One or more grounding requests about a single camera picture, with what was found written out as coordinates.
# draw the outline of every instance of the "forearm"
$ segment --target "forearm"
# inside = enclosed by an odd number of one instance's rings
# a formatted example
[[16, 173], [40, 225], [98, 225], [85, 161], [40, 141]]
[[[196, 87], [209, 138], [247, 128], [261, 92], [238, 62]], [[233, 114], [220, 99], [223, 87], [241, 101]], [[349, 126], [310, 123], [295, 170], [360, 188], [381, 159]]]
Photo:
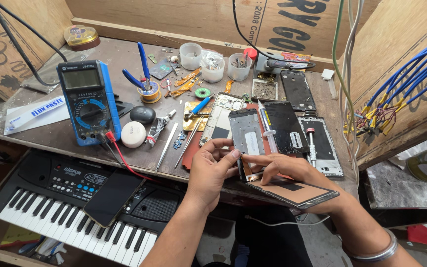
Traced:
[[187, 194], [141, 267], [191, 266], [208, 214]]
[[[360, 203], [351, 195], [346, 196], [346, 205], [330, 214], [342, 238], [342, 244], [354, 255], [367, 256], [382, 252], [391, 242], [389, 234], [376, 222]], [[407, 264], [407, 267], [420, 266], [402, 247], [390, 258], [374, 263], [354, 266], [398, 266], [397, 263]]]

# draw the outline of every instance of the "wooden workbench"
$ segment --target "wooden workbench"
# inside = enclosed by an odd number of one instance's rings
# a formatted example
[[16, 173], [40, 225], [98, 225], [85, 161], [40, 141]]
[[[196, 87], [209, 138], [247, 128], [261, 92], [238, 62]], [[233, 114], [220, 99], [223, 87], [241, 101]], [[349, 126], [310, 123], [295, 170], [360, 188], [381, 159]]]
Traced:
[[[174, 53], [166, 54], [165, 52], [161, 52], [163, 47], [156, 45], [144, 45], [144, 48], [147, 54], [154, 54], [157, 61], [160, 61], [167, 55], [177, 55], [178, 52], [178, 50], [175, 49]], [[100, 45], [87, 50], [84, 53], [88, 55], [87, 59], [98, 59], [108, 65], [113, 92], [120, 96], [118, 100], [133, 103], [134, 106], [143, 104], [139, 99], [139, 94], [136, 92], [136, 87], [128, 82], [122, 74], [122, 69], [124, 68], [128, 69], [134, 77], [138, 77], [142, 74], [138, 47], [135, 42], [101, 38]], [[149, 67], [152, 67], [154, 63], [148, 60], [148, 65]], [[252, 72], [253, 71], [251, 70], [249, 77], [245, 81], [233, 83], [231, 91], [232, 94], [242, 95], [243, 93], [251, 93]], [[190, 71], [180, 71], [178, 77], [175, 77], [174, 73], [169, 74], [169, 76], [179, 79], [188, 73], [190, 73]], [[336, 181], [336, 183], [344, 188], [347, 192], [351, 193], [355, 197], [358, 197], [351, 164], [348, 160], [346, 145], [340, 136], [340, 131], [342, 128], [340, 125], [337, 101], [331, 99], [329, 85], [326, 81], [322, 80], [320, 73], [306, 71], [305, 75], [317, 105], [317, 112], [319, 113], [319, 116], [325, 118], [327, 127], [334, 141], [343, 172], [345, 174], [345, 177], [342, 180]], [[193, 89], [206, 87], [213, 92], [220, 92], [225, 90], [225, 85], [228, 80], [229, 77], [227, 76], [226, 67], [222, 81], [215, 84], [204, 82], [201, 84], [201, 86], [195, 85]], [[279, 82], [278, 91], [278, 98], [281, 100], [281, 98], [285, 96], [281, 82]], [[50, 94], [53, 96], [61, 95], [62, 89], [58, 87]], [[44, 96], [45, 94], [39, 93], [37, 91], [20, 88], [17, 93], [15, 93], [14, 96], [11, 97], [11, 99], [9, 99], [7, 102], [0, 101], [0, 115], [4, 116], [8, 108], [26, 105]], [[175, 150], [172, 146], [169, 146], [167, 154], [162, 162], [161, 167], [159, 168], [158, 173], [155, 172], [157, 162], [159, 161], [160, 155], [165, 146], [169, 133], [171, 132], [171, 129], [174, 125], [174, 122], [180, 122], [182, 124], [185, 101], [195, 101], [195, 98], [185, 93], [177, 98], [162, 97], [162, 99], [157, 103], [149, 105], [156, 110], [157, 116], [164, 116], [173, 109], [176, 109], [177, 113], [168, 123], [165, 130], [161, 132], [156, 145], [153, 148], [150, 148], [147, 145], [144, 149], [141, 147], [130, 149], [120, 145], [120, 149], [127, 163], [134, 170], [142, 173], [165, 177], [168, 179], [174, 179], [177, 181], [188, 181], [189, 173], [184, 168], [178, 167], [177, 169], [174, 169], [175, 162], [179, 158], [182, 149]], [[120, 121], [121, 125], [124, 126], [127, 122], [130, 121], [129, 115], [125, 115], [120, 119]], [[0, 139], [2, 140], [7, 140], [10, 142], [26, 145], [28, 147], [38, 148], [64, 155], [83, 158], [103, 164], [120, 166], [115, 161], [113, 156], [102, 146], [78, 146], [75, 141], [71, 121], [68, 119], [20, 133], [14, 133], [8, 136], [3, 135], [4, 123], [5, 119], [3, 117], [0, 119]], [[222, 188], [222, 192], [272, 203], [281, 203], [240, 183], [240, 181], [235, 179], [226, 180], [225, 185]]]

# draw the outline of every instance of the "electronic keyboard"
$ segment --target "electronic keyboard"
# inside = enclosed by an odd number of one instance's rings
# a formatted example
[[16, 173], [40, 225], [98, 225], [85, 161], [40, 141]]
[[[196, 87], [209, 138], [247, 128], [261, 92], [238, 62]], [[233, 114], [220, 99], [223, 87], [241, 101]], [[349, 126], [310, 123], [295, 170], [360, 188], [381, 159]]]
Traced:
[[[82, 210], [106, 179], [123, 169], [31, 151], [0, 190], [0, 219], [126, 266], [154, 246], [184, 193], [145, 183], [117, 220], [102, 228]], [[133, 179], [142, 178], [133, 174]]]

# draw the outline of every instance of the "phone screen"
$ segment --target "phone screen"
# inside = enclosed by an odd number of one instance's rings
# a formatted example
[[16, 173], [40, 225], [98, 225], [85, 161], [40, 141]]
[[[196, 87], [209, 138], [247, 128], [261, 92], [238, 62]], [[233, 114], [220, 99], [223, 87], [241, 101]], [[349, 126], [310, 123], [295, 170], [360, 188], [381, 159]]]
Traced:
[[84, 212], [102, 227], [109, 227], [142, 181], [134, 174], [116, 171], [85, 204]]

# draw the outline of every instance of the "white key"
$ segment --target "white key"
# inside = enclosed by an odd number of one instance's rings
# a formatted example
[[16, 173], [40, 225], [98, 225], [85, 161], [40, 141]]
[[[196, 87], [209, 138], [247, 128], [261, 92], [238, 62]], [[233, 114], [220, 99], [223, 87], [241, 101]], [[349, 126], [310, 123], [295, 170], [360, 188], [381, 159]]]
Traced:
[[47, 232], [49, 232], [50, 227], [54, 224], [53, 222], [51, 222], [51, 218], [54, 215], [54, 213], [56, 213], [56, 210], [60, 207], [60, 205], [63, 205], [62, 202], [60, 201], [56, 201], [54, 203], [54, 205], [52, 206], [52, 212], [49, 211], [49, 213], [47, 214], [47, 221], [45, 222], [44, 226], [42, 227], [42, 229], [40, 230], [39, 234], [42, 234], [43, 236], [47, 235]]
[[78, 246], [79, 249], [86, 250], [88, 243], [90, 243], [90, 240], [92, 240], [93, 233], [96, 235], [96, 230], [98, 229], [98, 224], [94, 224], [92, 229], [90, 230], [90, 233], [84, 236], [84, 239], [82, 239], [82, 242]]
[[151, 235], [151, 231], [146, 231], [143, 241], [141, 242], [141, 246], [139, 246], [139, 250], [133, 254], [133, 258], [129, 263], [130, 267], [138, 267], [139, 261], [141, 259], [141, 255], [143, 255], [144, 248], [146, 247], [146, 243], [148, 242], [150, 235]]
[[131, 235], [131, 232], [134, 229], [134, 226], [127, 225], [127, 228], [128, 228], [128, 230], [126, 231], [125, 238], [123, 238], [123, 240], [120, 238], [120, 240], [118, 241], [118, 243], [121, 242], [121, 246], [120, 246], [120, 249], [118, 250], [118, 252], [116, 253], [116, 257], [115, 257], [114, 261], [119, 262], [119, 263], [122, 262], [124, 255], [126, 254], [126, 250], [127, 250], [127, 248], [125, 248], [126, 242], [128, 241], [129, 236]]
[[75, 237], [75, 240], [72, 243], [72, 246], [74, 246], [74, 247], [80, 246], [80, 243], [82, 242], [82, 240], [86, 236], [85, 230], [86, 230], [88, 224], [90, 223], [90, 221], [91, 221], [91, 219], [88, 218], [87, 221], [85, 222], [84, 227], [82, 228], [82, 230], [80, 232], [78, 232], [77, 236]]
[[151, 234], [149, 235], [148, 242], [146, 243], [146, 246], [144, 247], [143, 254], [141, 254], [141, 259], [139, 260], [138, 266], [141, 265], [141, 263], [143, 262], [144, 258], [146, 258], [146, 256], [148, 255], [148, 253], [153, 248], [154, 242], [156, 242], [156, 238], [157, 238], [157, 233], [151, 232]]
[[55, 240], [59, 240], [60, 241], [60, 238], [62, 237], [62, 234], [64, 233], [64, 231], [66, 229], [68, 229], [67, 227], [65, 227], [65, 225], [68, 222], [68, 219], [70, 219], [70, 216], [72, 215], [72, 213], [78, 212], [76, 207], [68, 207], [68, 209], [70, 209], [70, 211], [69, 211], [66, 219], [64, 220], [64, 222], [62, 223], [62, 225], [57, 228], [57, 231], [54, 233], [54, 239]]
[[131, 245], [127, 249], [126, 254], [122, 260], [122, 264], [128, 266], [129, 263], [131, 262], [131, 259], [133, 258], [133, 255], [135, 253], [134, 246], [136, 245], [136, 241], [138, 241], [140, 235], [141, 235], [141, 227], [138, 227], [138, 229], [136, 230], [136, 234], [134, 235], [133, 242], [131, 242]]
[[84, 215], [85, 213], [81, 209], [79, 209], [77, 217], [75, 217], [74, 221], [72, 222], [68, 230], [65, 229], [59, 241], [65, 242], [65, 244], [67, 245], [72, 245], [72, 243], [74, 242], [75, 238], [78, 235], [77, 226], [82, 220], [82, 218], [84, 217]]
[[88, 246], [86, 247], [85, 251], [92, 253], [95, 249], [96, 244], [98, 243], [98, 238], [96, 238], [96, 235], [98, 234], [98, 231], [100, 231], [100, 225], [96, 224], [95, 233], [92, 235], [92, 239], [88, 242]]
[[36, 229], [40, 230], [42, 228], [42, 226], [44, 226], [44, 224], [42, 224], [39, 226], [39, 223], [41, 223], [42, 219], [40, 218], [40, 214], [42, 213], [42, 211], [45, 210], [45, 208], [47, 207], [47, 205], [49, 205], [51, 199], [43, 199], [41, 201], [45, 201], [44, 206], [42, 206], [42, 209], [40, 209], [39, 213], [34, 217], [34, 219], [32, 219], [31, 224], [29, 224], [29, 226], [27, 227], [27, 229], [33, 231], [34, 233], [38, 233], [36, 231]]
[[35, 193], [32, 193], [29, 198], [27, 199], [27, 201], [24, 203], [24, 205], [21, 206], [21, 209], [17, 211], [17, 213], [20, 213], [18, 220], [14, 223], [17, 226], [22, 226], [22, 223], [24, 222], [24, 220], [27, 218], [28, 213], [27, 212], [23, 212], [22, 209], [24, 209], [24, 207], [27, 205], [27, 203], [29, 202], [29, 200], [35, 195]]
[[47, 231], [47, 234], [45, 236], [50, 237], [50, 238], [54, 238], [54, 234], [56, 233], [57, 229], [59, 227], [60, 228], [62, 227], [61, 225], [59, 225], [60, 217], [62, 217], [62, 215], [64, 214], [65, 210], [69, 209], [69, 208], [70, 208], [70, 205], [65, 205], [62, 208], [62, 212], [59, 213], [59, 215], [57, 216], [56, 221], [52, 223], [52, 225], [49, 228], [49, 231]]
[[102, 237], [100, 239], [96, 239], [97, 243], [95, 245], [95, 248], [92, 251], [93, 254], [100, 255], [100, 253], [102, 252], [102, 248], [106, 243], [105, 237], [106, 237], [106, 234], [108, 233], [108, 229], [110, 229], [110, 228], [109, 227], [105, 228], [105, 231], [103, 232]]
[[11, 203], [11, 201], [19, 194], [19, 192], [21, 192], [22, 189], [19, 189], [12, 197], [11, 200], [9, 200], [8, 204], [4, 207], [4, 209], [0, 212], [0, 219], [4, 220], [4, 217], [8, 214], [8, 211], [11, 210], [11, 208], [9, 207], [9, 203]]
[[115, 239], [116, 232], [118, 232], [118, 229], [120, 228], [121, 224], [122, 224], [121, 222], [116, 223], [113, 233], [111, 234], [110, 240], [105, 242], [102, 248], [102, 252], [100, 252], [100, 257], [106, 258], [108, 256], [111, 246], [113, 245], [113, 240]]
[[[48, 225], [47, 222], [50, 222], [50, 218], [52, 217], [52, 213], [54, 213], [58, 207], [59, 207], [59, 205], [58, 205], [57, 201], [54, 202], [52, 207], [50, 207], [49, 212], [45, 215], [44, 219], [41, 219], [39, 221], [34, 232], [44, 235], [47, 232], [47, 230], [49, 230], [48, 228], [50, 225]], [[47, 227], [45, 229], [45, 232], [43, 232], [42, 229], [45, 227], [46, 224], [47, 224]]]
[[26, 194], [28, 194], [29, 193], [29, 191], [25, 191], [23, 194], [22, 194], [22, 196], [21, 196], [21, 198], [20, 199], [18, 199], [18, 201], [16, 202], [16, 204], [8, 211], [8, 214], [6, 214], [6, 216], [4, 217], [4, 221], [7, 221], [7, 222], [10, 222], [10, 223], [13, 223], [13, 222], [15, 222], [18, 218], [19, 218], [19, 216], [15, 216], [15, 214], [16, 214], [16, 206], [19, 204], [19, 202], [26, 196]]
[[43, 196], [37, 196], [36, 197], [36, 200], [34, 200], [34, 203], [32, 204], [32, 206], [27, 210], [27, 216], [24, 219], [24, 222], [21, 224], [21, 227], [26, 228], [26, 229], [29, 227], [32, 220], [36, 217], [36, 216], [32, 215], [32, 213], [34, 213], [34, 209], [37, 208], [37, 206], [40, 204], [40, 202], [43, 199], [44, 199]]
[[120, 239], [118, 239], [118, 242], [116, 243], [116, 245], [113, 244], [113, 246], [111, 246], [110, 253], [108, 253], [108, 256], [106, 257], [107, 259], [115, 260], [116, 254], [118, 253], [118, 250], [121, 248], [121, 245], [122, 245], [121, 241], [124, 239], [127, 231], [128, 231], [128, 227], [125, 225], [122, 231], [122, 235], [120, 235]]

